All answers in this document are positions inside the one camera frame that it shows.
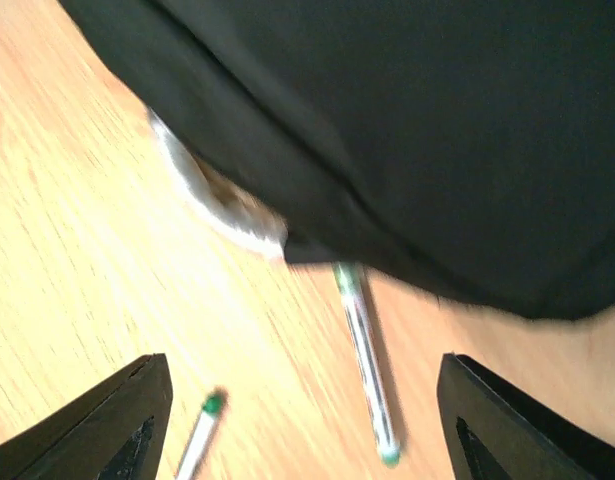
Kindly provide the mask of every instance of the wooden floor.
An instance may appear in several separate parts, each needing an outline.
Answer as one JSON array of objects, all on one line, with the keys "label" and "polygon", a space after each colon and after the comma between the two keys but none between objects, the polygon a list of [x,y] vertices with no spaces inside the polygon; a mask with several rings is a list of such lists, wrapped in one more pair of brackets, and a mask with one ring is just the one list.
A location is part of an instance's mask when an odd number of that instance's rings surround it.
[{"label": "wooden floor", "polygon": [[372,274],[407,431],[385,469],[330,271],[227,244],[167,172],[140,102],[55,1],[0,0],[0,443],[164,352],[161,479],[215,386],[229,408],[199,478],[450,479],[435,385],[456,351],[615,445],[615,309],[529,325]]}]

